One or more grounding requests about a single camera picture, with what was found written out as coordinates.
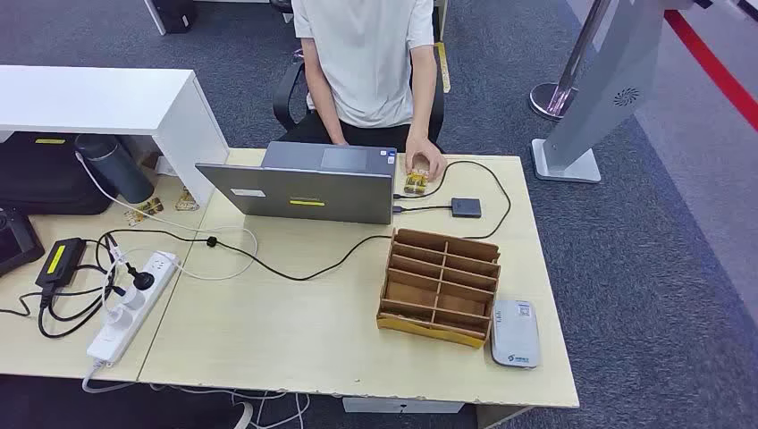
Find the person's left hand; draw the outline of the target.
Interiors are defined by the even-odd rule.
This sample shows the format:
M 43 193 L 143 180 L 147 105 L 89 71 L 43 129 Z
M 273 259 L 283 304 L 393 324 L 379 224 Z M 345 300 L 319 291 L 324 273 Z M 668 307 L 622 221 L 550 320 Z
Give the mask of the person's left hand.
M 423 134 L 409 134 L 406 140 L 406 172 L 413 172 L 416 164 L 419 164 L 420 168 L 426 168 L 429 181 L 436 181 L 444 172 L 447 159 L 428 137 Z

